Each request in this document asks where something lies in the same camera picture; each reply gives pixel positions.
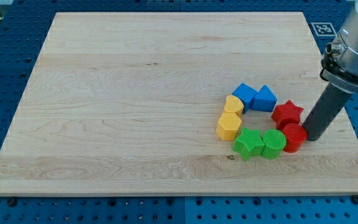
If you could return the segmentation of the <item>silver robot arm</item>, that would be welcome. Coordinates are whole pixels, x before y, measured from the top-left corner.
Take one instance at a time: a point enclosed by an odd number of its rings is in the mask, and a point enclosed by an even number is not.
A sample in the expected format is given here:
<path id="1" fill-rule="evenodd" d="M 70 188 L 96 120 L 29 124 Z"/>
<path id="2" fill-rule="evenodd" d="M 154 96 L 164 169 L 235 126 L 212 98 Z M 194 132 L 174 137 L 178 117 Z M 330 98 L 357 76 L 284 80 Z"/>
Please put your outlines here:
<path id="1" fill-rule="evenodd" d="M 335 38 L 326 44 L 320 77 L 346 93 L 358 93 L 358 0 Z"/>

